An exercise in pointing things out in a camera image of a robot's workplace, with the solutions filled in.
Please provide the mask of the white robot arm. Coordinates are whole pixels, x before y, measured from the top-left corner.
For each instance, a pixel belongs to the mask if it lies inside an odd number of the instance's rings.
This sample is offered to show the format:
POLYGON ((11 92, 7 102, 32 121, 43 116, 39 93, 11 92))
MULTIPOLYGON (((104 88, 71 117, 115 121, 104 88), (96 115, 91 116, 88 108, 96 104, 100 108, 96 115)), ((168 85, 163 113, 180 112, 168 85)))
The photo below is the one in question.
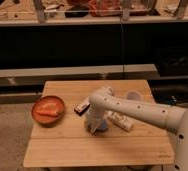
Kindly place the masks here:
POLYGON ((177 136, 175 171, 188 171, 188 108, 167 104, 127 100, 114 96, 110 86, 103 86, 89 96, 90 108, 85 126, 94 133, 104 122, 106 111, 117 112, 164 129, 177 136))

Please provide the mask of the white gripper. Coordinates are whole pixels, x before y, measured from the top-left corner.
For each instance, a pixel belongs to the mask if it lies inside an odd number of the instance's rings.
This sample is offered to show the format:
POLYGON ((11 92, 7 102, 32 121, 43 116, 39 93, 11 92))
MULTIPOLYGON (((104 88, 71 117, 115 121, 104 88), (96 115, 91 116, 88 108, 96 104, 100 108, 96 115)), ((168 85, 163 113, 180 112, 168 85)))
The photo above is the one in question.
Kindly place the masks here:
POLYGON ((90 106, 85 114, 85 127, 90 129, 91 134, 95 134, 97 129, 106 129, 107 121, 104 118, 104 112, 90 106))

